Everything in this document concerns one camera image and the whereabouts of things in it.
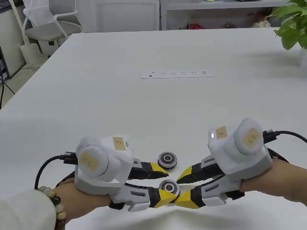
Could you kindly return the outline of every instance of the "human hand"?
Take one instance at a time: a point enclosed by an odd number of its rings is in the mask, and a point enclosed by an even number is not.
[[[66,221],[82,217],[98,207],[108,206],[111,199],[108,195],[89,195],[79,191],[70,178],[54,189],[65,207]]]
[[[260,176],[244,180],[241,192],[259,191],[307,205],[307,169],[273,159],[270,169]]]

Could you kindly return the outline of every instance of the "power strip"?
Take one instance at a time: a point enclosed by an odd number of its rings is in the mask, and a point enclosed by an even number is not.
[[[163,78],[212,78],[214,75],[206,70],[155,71],[143,73],[141,79]]]

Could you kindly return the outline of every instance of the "metal bearing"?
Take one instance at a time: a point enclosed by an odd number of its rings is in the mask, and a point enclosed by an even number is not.
[[[173,200],[170,203],[174,203],[179,197],[180,197],[180,187],[176,183],[176,181],[173,180],[164,180],[159,185],[159,188],[165,191],[168,191],[176,196],[176,199]]]
[[[177,157],[172,152],[163,152],[159,155],[158,164],[164,170],[172,170],[177,165]]]

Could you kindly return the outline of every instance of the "paper label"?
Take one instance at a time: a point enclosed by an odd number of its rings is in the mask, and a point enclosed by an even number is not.
[[[227,130],[226,130],[226,126],[220,127],[218,129],[216,129],[216,138],[217,139],[222,139],[222,138],[226,138],[227,137]]]
[[[255,146],[260,137],[260,133],[255,128],[251,128],[245,135],[243,143],[251,149]]]
[[[113,143],[114,143],[114,149],[115,150],[122,150],[122,151],[126,150],[124,138],[116,138],[116,137],[114,137],[113,138]]]
[[[83,165],[92,172],[98,167],[98,161],[92,157],[88,152],[83,152],[79,157],[79,165]]]

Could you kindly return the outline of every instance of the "green plant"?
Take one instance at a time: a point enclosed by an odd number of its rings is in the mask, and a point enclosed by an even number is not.
[[[278,7],[269,16],[284,20],[275,33],[282,38],[285,49],[291,49],[296,43],[299,43],[303,49],[307,49],[307,0],[290,0],[289,2],[293,4]]]

